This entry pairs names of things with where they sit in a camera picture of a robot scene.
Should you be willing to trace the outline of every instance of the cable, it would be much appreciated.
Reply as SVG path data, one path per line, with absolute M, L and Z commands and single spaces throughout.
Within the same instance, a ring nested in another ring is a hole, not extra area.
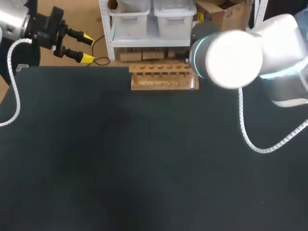
M 94 42 L 94 44 L 93 44 L 93 46 L 92 46 L 92 56 L 94 56 L 94 45 L 95 45 L 99 40 L 101 40 L 101 39 L 104 38 L 104 37 L 105 37 L 105 35 L 101 36 L 100 38 L 98 38 L 98 39 Z M 99 64 L 97 61 L 100 60 L 100 59 L 106 59 L 106 60 L 107 60 L 107 63 L 105 63 L 105 64 Z M 97 58 L 97 59 L 94 59 L 94 61 L 93 61 L 92 63 L 96 63 L 98 66 L 106 66 L 106 65 L 108 65 L 108 64 L 110 63 L 110 59 L 109 59 L 108 57 L 99 57 L 99 58 Z
M 239 88 L 239 118 L 240 118 L 240 126 L 241 126 L 241 130 L 242 130 L 242 134 L 243 137 L 246 141 L 246 143 L 248 144 L 248 146 L 254 150 L 257 153 L 261 153 L 261 154 L 268 154 L 268 153 L 272 153 L 275 150 L 281 148 L 282 146 L 284 146 L 286 143 L 288 143 L 291 139 L 293 139 L 296 135 L 298 135 L 302 130 L 304 130 L 307 126 L 308 126 L 308 120 L 306 120 L 305 122 L 303 122 L 300 126 L 298 126 L 294 131 L 292 131 L 289 135 L 287 135 L 284 139 L 282 139 L 279 143 L 277 143 L 276 145 L 270 147 L 270 148 L 266 148 L 266 149 L 260 149 L 257 148 L 256 146 L 254 146 L 248 135 L 246 132 L 246 128 L 245 128 L 245 123 L 244 123 L 244 100 L 243 100 L 243 90 L 242 88 Z
M 12 87 L 13 87 L 13 90 L 15 92 L 16 112 L 10 120 L 8 120 L 4 123 L 0 123 L 0 127 L 4 127 L 4 126 L 12 123 L 14 120 L 16 120 L 16 118 L 18 117 L 18 115 L 20 113 L 20 98 L 19 98 L 19 93 L 18 93 L 18 89 L 17 89 L 17 85 L 16 85 L 16 82 L 15 82 L 15 79 L 14 79 L 14 73 L 13 73 L 13 69 L 12 69 L 12 53 L 13 53 L 14 49 L 21 43 L 30 43 L 31 44 L 32 40 L 28 39 L 28 38 L 26 38 L 26 39 L 23 38 L 23 39 L 20 39 L 20 40 L 17 40 L 16 42 L 14 42 L 9 49 L 8 58 L 7 58 L 8 69 L 9 69 L 9 74 L 10 74 L 10 78 L 11 78 L 11 82 L 12 82 Z

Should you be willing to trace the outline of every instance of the metal shelf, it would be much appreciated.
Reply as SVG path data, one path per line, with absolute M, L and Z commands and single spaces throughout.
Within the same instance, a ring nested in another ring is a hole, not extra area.
M 157 19 L 154 17 L 148 18 L 147 26 L 148 38 L 146 39 L 121 39 L 115 30 L 112 30 L 113 47 L 188 47 L 190 39 L 163 39 L 159 37 Z
M 263 22 L 268 0 L 255 0 L 255 26 Z M 148 38 L 147 39 L 120 39 L 116 30 L 110 26 L 110 16 L 107 10 L 107 0 L 99 0 L 101 9 L 102 23 L 106 38 L 106 46 L 108 57 L 110 60 L 115 59 L 116 47 L 186 47 L 190 46 L 190 40 L 167 40 L 161 39 L 158 35 L 158 26 L 155 20 L 148 22 Z

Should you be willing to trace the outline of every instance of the wooden test tube rack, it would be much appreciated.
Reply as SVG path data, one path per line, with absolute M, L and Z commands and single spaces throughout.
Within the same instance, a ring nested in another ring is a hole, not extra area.
M 132 90 L 197 90 L 197 75 L 185 63 L 132 64 Z

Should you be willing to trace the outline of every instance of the cardboard box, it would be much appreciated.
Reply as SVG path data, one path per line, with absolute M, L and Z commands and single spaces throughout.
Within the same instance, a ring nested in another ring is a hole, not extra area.
M 246 30 L 253 0 L 197 0 L 197 20 L 213 21 L 221 31 Z

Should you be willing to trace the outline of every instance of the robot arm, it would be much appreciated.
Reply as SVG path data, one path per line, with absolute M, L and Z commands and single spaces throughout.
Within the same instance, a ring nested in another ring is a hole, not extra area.
M 308 103 L 308 51 L 296 20 L 283 14 L 249 32 L 217 32 L 196 41 L 190 65 L 201 77 L 238 89 L 260 76 L 281 107 Z
M 11 40 L 32 39 L 32 44 L 47 49 L 54 49 L 53 54 L 62 58 L 66 55 L 78 63 L 92 63 L 94 57 L 80 51 L 67 49 L 62 45 L 65 35 L 77 41 L 93 45 L 94 40 L 81 31 L 68 28 L 63 20 L 64 11 L 54 7 L 50 16 L 29 15 L 28 8 L 12 0 L 0 1 L 0 29 L 2 37 Z

